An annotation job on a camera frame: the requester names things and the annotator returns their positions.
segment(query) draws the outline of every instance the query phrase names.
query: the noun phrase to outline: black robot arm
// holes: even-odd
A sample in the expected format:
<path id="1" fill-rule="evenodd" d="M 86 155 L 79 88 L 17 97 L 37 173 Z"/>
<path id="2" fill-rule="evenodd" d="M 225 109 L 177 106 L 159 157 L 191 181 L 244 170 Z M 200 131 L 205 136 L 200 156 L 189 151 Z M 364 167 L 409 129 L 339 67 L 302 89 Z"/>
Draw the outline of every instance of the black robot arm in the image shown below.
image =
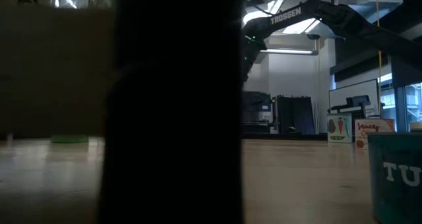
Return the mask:
<path id="1" fill-rule="evenodd" d="M 335 5 L 321 0 L 308 0 L 296 7 L 265 18 L 248 21 L 242 29 L 243 63 L 242 79 L 247 74 L 260 50 L 265 50 L 264 40 L 276 30 L 315 18 L 327 25 L 333 33 L 343 38 L 357 38 L 386 53 L 400 55 L 403 59 L 414 61 L 422 53 L 422 46 L 393 32 L 379 28 L 368 22 L 347 5 Z"/>

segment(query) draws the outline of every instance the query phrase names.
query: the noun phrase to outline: green bin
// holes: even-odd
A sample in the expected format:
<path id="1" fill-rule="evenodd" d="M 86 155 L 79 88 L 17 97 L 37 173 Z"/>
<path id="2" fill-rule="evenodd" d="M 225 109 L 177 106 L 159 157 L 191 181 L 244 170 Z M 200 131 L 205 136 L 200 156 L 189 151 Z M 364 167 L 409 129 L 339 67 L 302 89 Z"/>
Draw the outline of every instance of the green bin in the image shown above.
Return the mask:
<path id="1" fill-rule="evenodd" d="M 71 136 L 71 135 L 53 135 L 51 136 L 52 143 L 86 143 L 88 136 Z"/>
<path id="2" fill-rule="evenodd" d="M 422 223 L 422 134 L 370 133 L 375 217 L 383 224 Z"/>

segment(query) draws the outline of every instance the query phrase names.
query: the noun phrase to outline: cardboard box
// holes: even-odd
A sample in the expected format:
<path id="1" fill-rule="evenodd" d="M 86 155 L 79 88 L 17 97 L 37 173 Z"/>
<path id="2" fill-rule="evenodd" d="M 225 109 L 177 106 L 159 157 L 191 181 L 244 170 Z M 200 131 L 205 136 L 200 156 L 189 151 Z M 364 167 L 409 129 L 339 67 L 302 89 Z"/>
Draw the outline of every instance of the cardboard box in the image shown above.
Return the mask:
<path id="1" fill-rule="evenodd" d="M 352 143 L 351 114 L 328 114 L 328 142 Z"/>
<path id="2" fill-rule="evenodd" d="M 394 119 L 356 119 L 355 144 L 357 148 L 368 149 L 368 133 L 394 132 Z"/>
<path id="3" fill-rule="evenodd" d="M 0 8 L 0 134 L 104 134 L 114 12 Z"/>

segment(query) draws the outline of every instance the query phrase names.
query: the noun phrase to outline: white board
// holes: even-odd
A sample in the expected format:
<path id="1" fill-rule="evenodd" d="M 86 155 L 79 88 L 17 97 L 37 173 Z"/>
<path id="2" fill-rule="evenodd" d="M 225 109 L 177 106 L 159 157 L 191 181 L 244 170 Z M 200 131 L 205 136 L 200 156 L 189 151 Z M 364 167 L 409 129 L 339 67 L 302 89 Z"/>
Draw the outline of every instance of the white board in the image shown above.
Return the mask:
<path id="1" fill-rule="evenodd" d="M 369 96 L 373 113 L 379 115 L 378 112 L 378 83 L 377 80 L 370 80 L 337 90 L 330 91 L 330 108 L 337 105 L 347 104 L 346 98 L 352 98 L 354 96 Z"/>

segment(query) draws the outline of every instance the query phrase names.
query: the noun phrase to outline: wooden table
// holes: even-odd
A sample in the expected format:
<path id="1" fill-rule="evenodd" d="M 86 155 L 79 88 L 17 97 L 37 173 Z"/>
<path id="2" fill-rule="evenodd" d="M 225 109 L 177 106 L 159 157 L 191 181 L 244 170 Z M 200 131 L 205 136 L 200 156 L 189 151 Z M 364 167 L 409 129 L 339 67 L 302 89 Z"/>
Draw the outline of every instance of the wooden table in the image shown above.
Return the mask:
<path id="1" fill-rule="evenodd" d="M 243 167 L 246 224 L 376 223 L 367 150 L 245 140 Z"/>

